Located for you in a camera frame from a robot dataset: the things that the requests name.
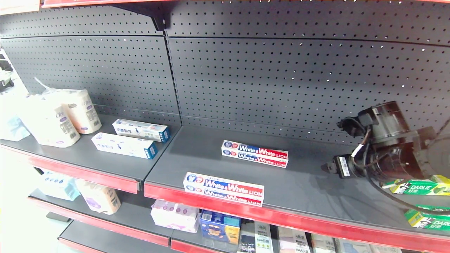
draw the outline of black cable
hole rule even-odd
[[[450,215],[450,210],[448,210],[448,211],[434,211],[434,210],[428,210],[428,209],[416,207],[416,206],[414,206],[414,205],[412,205],[412,204],[410,204],[410,203],[408,203],[408,202],[405,202],[405,201],[403,201],[403,200],[400,200],[400,199],[394,197],[393,195],[391,195],[391,194],[385,192],[385,191],[384,191],[383,189],[381,189],[377,184],[375,184],[375,183],[372,181],[372,177],[370,176],[370,173],[367,172],[367,169],[366,169],[366,168],[367,168],[370,164],[373,165],[373,164],[379,162],[383,157],[385,157],[386,154],[382,155],[381,157],[377,158],[376,160],[372,161],[371,163],[366,164],[367,153],[368,153],[368,151],[369,151],[369,145],[370,145],[370,141],[368,141],[368,143],[366,144],[366,148],[365,148],[365,150],[364,150],[364,155],[363,155],[363,165],[362,165],[362,166],[359,165],[359,164],[357,164],[356,161],[355,161],[355,159],[354,159],[353,157],[351,158],[351,161],[352,161],[352,163],[353,163],[355,166],[357,166],[358,168],[360,168],[360,169],[363,171],[364,176],[365,176],[365,178],[367,179],[367,181],[369,181],[370,185],[372,185],[378,192],[380,192],[381,194],[383,194],[383,195],[385,195],[386,197],[390,198],[391,200],[393,200],[393,201],[395,201],[395,202],[397,202],[397,203],[399,203],[399,204],[401,204],[401,205],[406,206],[406,207],[409,208],[409,209],[413,209],[413,210],[416,210],[416,211],[421,212],[421,213],[432,214],[432,215]]]

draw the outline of shelving unit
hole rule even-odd
[[[92,3],[98,2],[47,0],[44,6]],[[42,92],[34,76],[50,87],[87,89],[106,133],[114,133],[117,118],[170,126],[171,141],[157,143],[153,160],[98,152],[93,135],[66,149],[40,146],[32,136],[0,140],[37,168],[121,191],[124,203],[111,216],[90,211],[81,198],[31,193],[38,205],[87,223],[73,222],[62,242],[88,252],[131,251],[110,247],[112,238],[134,252],[232,253],[199,233],[155,226],[150,204],[164,199],[337,238],[436,253],[450,248],[450,232],[410,227],[403,207],[366,180],[323,171],[360,141],[336,122],[375,104],[397,100],[411,129],[442,126],[450,106],[450,5],[106,3],[112,5],[1,19],[2,46],[30,92]],[[288,167],[222,157],[223,140],[288,150]],[[263,207],[185,192],[187,172],[264,185]],[[450,206],[440,196],[398,197]],[[86,237],[77,235],[81,230]]]

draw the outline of blue toothpaste box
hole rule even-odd
[[[237,245],[240,226],[241,218],[228,214],[203,210],[200,216],[200,228],[205,238]]]

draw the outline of black mechanical device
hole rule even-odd
[[[391,186],[386,183],[395,179],[402,179],[398,183],[402,184],[433,175],[450,178],[450,119],[438,133],[430,126],[410,130],[397,102],[391,101],[365,109],[356,117],[346,117],[337,125],[351,136],[364,136],[352,154],[336,155],[327,164],[329,172],[340,178],[365,177],[380,193],[416,210],[419,208],[382,188]]]

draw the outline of green toothpaste box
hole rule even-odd
[[[400,181],[400,179],[397,179],[388,184],[395,184]],[[450,180],[444,176],[432,176],[429,180],[413,179],[406,183],[392,186],[390,190],[396,194],[450,196]]]
[[[450,208],[417,205],[418,207],[435,211],[446,211]],[[410,209],[405,213],[405,217],[412,227],[434,229],[434,230],[450,230],[450,216],[448,215],[432,215],[421,213]]]

